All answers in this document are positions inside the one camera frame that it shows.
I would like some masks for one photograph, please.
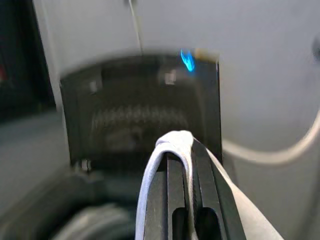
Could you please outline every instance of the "gray wall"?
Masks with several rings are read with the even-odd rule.
[[[224,138],[265,151],[286,148],[312,124],[320,105],[319,0],[137,0],[145,48],[205,48],[220,54]],[[134,49],[122,0],[34,0],[59,99],[61,71]],[[239,187],[285,239],[318,239],[317,146],[295,163],[264,167],[233,159]],[[310,228],[308,237],[301,231]]]

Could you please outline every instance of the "blue light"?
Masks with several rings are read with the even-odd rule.
[[[192,72],[195,69],[195,63],[190,51],[188,51],[187,53],[184,53],[181,49],[180,55],[188,71]]]

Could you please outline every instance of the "blue led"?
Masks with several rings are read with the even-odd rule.
[[[188,51],[187,53],[184,53],[181,49],[180,55],[188,71],[192,72],[195,69],[195,63],[190,51]]]

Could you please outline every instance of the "gray fabric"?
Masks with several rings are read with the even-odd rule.
[[[178,157],[183,156],[184,159],[191,158],[191,149],[193,145],[194,138],[192,134],[188,131],[171,131],[166,135],[159,138],[157,141],[154,152],[152,153],[149,162],[147,164],[146,170],[144,172],[141,190],[139,194],[139,203],[147,204],[148,191],[151,185],[154,172],[159,166],[158,160],[164,152],[164,149],[157,149],[159,146],[166,146],[167,152],[172,152]],[[217,166],[222,176],[225,178],[226,182],[230,186],[235,203],[239,212],[239,216],[242,222],[245,236],[247,240],[283,240],[280,234],[275,230],[271,223],[266,219],[266,217],[258,210],[258,208],[245,196],[245,194],[231,181],[225,169],[216,159],[216,157],[207,150],[212,162]],[[188,188],[192,187],[192,178],[188,179]],[[144,235],[144,218],[146,215],[146,207],[139,208],[138,204],[135,231],[135,240],[142,240],[141,236]],[[192,218],[189,216],[189,222],[193,222]]]

